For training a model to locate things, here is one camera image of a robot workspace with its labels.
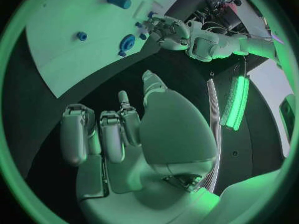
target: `robotic arm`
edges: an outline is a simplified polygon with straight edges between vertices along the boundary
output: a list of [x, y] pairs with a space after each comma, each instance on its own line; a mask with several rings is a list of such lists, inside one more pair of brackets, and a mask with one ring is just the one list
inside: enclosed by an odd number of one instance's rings
[[149, 24], [150, 34], [162, 48], [185, 50], [193, 59], [207, 62], [231, 54], [244, 56], [251, 53], [279, 62], [273, 42], [262, 38], [218, 34], [202, 30], [202, 23], [198, 21], [190, 20], [185, 24], [175, 18], [157, 14], [152, 15]]

